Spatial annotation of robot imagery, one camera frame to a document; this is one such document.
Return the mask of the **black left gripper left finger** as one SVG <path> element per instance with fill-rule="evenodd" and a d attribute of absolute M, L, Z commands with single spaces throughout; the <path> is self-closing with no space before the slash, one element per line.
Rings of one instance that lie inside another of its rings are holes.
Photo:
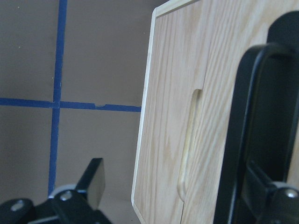
<path fill-rule="evenodd" d="M 104 224 L 106 216 L 98 209 L 104 189 L 104 161 L 102 158 L 93 158 L 76 186 L 53 195 L 51 205 L 59 222 Z"/>

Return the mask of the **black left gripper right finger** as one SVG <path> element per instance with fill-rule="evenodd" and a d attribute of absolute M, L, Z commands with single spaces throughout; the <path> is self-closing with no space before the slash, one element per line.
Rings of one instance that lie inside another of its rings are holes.
<path fill-rule="evenodd" d="M 273 181 L 255 163 L 245 173 L 245 203 L 256 224 L 297 224 L 299 222 L 299 189 Z"/>

